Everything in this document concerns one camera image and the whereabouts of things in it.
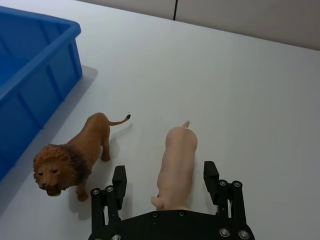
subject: pig ear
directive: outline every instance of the pig ear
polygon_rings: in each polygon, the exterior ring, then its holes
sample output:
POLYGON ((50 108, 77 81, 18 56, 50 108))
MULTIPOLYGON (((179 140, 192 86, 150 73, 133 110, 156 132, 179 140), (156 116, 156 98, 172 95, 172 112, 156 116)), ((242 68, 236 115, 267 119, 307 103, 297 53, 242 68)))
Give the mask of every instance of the pig ear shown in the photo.
POLYGON ((159 198, 159 197, 155 197, 152 196, 151 197, 151 203, 157 208, 157 209, 161 209, 164 205, 164 202, 159 198))

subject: lion tail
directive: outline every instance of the lion tail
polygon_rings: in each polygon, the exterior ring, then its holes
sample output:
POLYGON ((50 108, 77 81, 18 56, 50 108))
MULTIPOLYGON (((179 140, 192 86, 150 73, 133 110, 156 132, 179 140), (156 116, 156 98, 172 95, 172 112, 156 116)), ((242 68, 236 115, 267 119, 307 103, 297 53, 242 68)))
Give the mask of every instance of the lion tail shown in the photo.
POLYGON ((116 126, 116 125, 119 125, 119 124, 123 124, 125 123, 126 121, 128 121, 130 119, 131 115, 128 114, 125 119, 123 119, 122 121, 109 121, 109 125, 110 126, 116 126))

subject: lion paw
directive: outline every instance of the lion paw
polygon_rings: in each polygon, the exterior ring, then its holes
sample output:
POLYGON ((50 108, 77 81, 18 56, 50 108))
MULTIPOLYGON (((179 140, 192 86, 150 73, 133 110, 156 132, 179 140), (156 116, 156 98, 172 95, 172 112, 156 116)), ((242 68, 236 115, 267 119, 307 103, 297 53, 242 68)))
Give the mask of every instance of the lion paw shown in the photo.
POLYGON ((110 160, 110 154, 109 153, 102 153, 101 160, 103 162, 108 162, 110 160))
POLYGON ((77 198, 80 202, 84 202, 85 200, 88 199, 88 193, 82 192, 82 193, 78 194, 77 198))

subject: pink pig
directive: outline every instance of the pink pig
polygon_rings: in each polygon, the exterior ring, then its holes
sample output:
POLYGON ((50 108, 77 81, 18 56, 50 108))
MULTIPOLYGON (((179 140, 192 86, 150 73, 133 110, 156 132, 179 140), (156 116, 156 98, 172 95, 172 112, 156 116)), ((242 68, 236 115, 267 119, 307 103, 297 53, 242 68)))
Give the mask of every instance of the pink pig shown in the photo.
POLYGON ((187 129, 189 124, 187 121, 182 126, 174 127, 166 135, 166 149, 157 181, 159 194, 151 197, 157 211, 187 210, 198 146, 196 134, 187 129))

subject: lion head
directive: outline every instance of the lion head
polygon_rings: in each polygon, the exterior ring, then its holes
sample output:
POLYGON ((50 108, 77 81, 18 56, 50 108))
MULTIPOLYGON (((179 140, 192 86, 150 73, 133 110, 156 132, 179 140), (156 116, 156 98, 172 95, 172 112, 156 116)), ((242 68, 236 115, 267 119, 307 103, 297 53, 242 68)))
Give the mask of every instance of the lion head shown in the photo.
POLYGON ((34 158, 33 177, 39 188, 49 196, 59 196, 62 190, 78 185, 91 173, 83 154, 73 146, 45 146, 34 158))

